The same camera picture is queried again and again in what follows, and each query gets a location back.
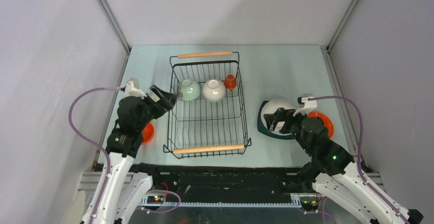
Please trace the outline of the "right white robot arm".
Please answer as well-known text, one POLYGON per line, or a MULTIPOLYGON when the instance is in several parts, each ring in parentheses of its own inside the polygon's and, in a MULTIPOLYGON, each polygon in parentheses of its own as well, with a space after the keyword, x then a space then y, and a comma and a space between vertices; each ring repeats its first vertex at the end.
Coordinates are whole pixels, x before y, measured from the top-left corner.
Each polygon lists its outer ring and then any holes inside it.
POLYGON ((326 116, 296 114, 294 109, 262 108, 258 116, 268 131, 278 126, 290 133, 311 157, 298 172, 303 192, 324 194, 361 223, 421 223, 424 216, 389 197, 360 167, 354 157, 329 137, 331 121, 326 116))

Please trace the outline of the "orange round plate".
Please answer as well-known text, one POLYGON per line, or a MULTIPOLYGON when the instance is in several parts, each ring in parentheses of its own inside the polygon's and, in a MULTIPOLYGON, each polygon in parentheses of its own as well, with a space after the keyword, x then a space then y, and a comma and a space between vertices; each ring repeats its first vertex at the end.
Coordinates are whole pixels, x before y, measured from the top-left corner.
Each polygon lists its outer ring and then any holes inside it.
POLYGON ((319 111, 312 111, 312 112, 308 113, 308 117, 320 119, 323 122, 324 126, 328 129, 329 139, 331 139, 333 137, 334 132, 335 132, 334 124, 327 115, 325 115, 319 111))

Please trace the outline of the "white ceramic bowl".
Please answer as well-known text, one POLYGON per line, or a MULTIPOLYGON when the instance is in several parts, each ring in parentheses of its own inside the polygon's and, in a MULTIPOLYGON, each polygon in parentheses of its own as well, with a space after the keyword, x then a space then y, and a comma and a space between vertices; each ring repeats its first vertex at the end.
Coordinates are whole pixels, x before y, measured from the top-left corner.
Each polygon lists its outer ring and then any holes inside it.
POLYGON ((203 85, 202 93, 207 101, 218 102, 224 98, 226 87, 222 81, 210 79, 203 85))

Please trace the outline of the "orange glossy bowl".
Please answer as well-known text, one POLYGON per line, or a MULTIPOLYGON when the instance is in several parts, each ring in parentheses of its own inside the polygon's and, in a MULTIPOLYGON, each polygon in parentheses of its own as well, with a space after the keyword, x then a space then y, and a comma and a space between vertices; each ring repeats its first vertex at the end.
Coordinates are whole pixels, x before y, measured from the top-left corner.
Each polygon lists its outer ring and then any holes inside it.
POLYGON ((152 141, 155 135, 155 128, 152 122, 149 122, 146 127, 142 130, 142 145, 148 144, 152 141))

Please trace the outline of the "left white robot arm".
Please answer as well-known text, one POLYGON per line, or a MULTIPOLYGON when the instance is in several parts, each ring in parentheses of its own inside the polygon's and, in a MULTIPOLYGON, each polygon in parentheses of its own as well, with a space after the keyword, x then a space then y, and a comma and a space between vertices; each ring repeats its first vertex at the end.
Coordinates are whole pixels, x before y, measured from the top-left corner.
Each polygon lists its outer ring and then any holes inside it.
POLYGON ((125 97, 118 103, 118 118, 106 147, 100 149, 106 162, 81 223, 128 223, 145 193, 157 191, 162 185, 158 174, 141 172, 134 174, 126 190, 122 189, 142 144, 143 130, 152 120, 173 109, 177 94, 152 85, 150 90, 158 97, 155 101, 132 83, 120 90, 125 97))

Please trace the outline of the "teal square plate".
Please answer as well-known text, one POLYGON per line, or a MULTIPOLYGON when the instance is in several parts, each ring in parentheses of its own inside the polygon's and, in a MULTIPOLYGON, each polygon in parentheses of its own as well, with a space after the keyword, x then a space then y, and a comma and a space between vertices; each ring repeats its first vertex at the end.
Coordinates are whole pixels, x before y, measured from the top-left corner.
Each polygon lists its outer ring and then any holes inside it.
POLYGON ((260 133, 262 133, 262 134, 264 134, 264 135, 266 135, 268 137, 271 137, 271 138, 280 139, 280 140, 293 140, 294 137, 290 133, 287 134, 287 135, 275 134, 275 133, 269 132, 266 129, 266 126, 265 126, 264 122, 262 121, 263 116, 261 115, 261 112, 263 111, 263 109, 266 106, 266 104, 269 103, 269 102, 270 102, 269 100, 263 101, 262 104, 261 104, 261 106, 260 106, 260 108, 259 108, 259 112, 258 112, 258 115, 257 115, 257 130, 260 133))

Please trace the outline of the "green floral ceramic bowl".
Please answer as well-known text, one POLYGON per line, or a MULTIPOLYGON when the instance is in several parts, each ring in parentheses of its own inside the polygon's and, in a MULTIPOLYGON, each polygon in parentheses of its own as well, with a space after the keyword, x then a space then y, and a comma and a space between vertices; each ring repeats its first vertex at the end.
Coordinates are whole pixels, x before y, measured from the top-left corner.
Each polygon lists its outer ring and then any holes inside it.
POLYGON ((184 79, 178 86, 178 97, 183 101, 192 101, 200 96, 200 85, 191 79, 184 79))

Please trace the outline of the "white pink fluted plate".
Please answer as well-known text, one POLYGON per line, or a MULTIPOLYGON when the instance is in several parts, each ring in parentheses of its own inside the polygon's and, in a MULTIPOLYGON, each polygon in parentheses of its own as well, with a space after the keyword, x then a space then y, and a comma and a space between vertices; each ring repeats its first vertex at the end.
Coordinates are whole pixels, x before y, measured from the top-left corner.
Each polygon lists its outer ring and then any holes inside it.
POLYGON ((284 109, 297 109, 298 107, 286 99, 273 99, 266 104, 261 115, 263 116, 262 121, 265 123, 264 114, 274 113, 278 108, 283 107, 284 109))

